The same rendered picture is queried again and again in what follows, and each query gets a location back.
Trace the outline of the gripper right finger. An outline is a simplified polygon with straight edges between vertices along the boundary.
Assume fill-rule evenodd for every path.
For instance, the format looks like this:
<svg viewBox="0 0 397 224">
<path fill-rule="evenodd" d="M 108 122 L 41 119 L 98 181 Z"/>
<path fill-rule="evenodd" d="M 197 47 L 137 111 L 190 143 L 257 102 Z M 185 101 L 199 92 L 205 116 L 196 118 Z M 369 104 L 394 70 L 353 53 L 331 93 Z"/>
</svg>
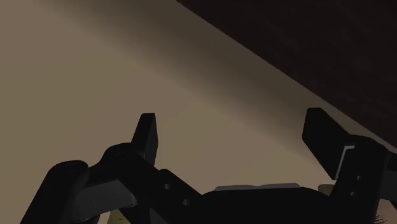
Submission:
<svg viewBox="0 0 397 224">
<path fill-rule="evenodd" d="M 302 140 L 335 181 L 330 197 L 351 224 L 375 224 L 380 200 L 397 208 L 397 153 L 348 133 L 322 108 L 308 108 Z"/>
</svg>

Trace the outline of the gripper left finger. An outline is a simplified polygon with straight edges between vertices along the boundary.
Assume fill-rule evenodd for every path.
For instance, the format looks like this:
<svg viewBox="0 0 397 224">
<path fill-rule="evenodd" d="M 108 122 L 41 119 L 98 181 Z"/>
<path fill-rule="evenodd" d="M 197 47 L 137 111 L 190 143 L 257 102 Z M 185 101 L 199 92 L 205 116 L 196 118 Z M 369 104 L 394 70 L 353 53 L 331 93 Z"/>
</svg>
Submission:
<svg viewBox="0 0 397 224">
<path fill-rule="evenodd" d="M 155 168 L 157 147 L 156 116 L 144 113 L 131 142 L 109 147 L 95 165 L 54 165 L 20 224 L 98 224 L 114 210 L 131 224 L 200 224 L 199 192 Z"/>
</svg>

